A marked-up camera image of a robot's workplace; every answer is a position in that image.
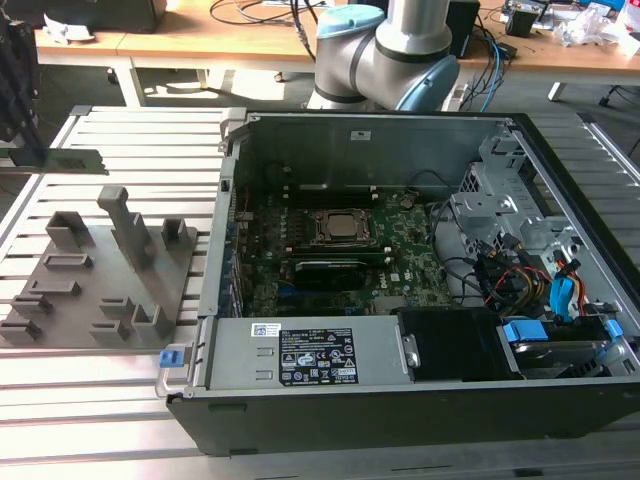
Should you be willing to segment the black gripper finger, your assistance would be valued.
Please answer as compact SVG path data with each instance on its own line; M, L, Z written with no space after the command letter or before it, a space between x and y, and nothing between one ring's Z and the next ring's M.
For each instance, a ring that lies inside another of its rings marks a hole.
M48 156L48 148L43 142L37 125L37 115L29 109L20 122L20 131L24 145L22 147L20 165L44 165Z

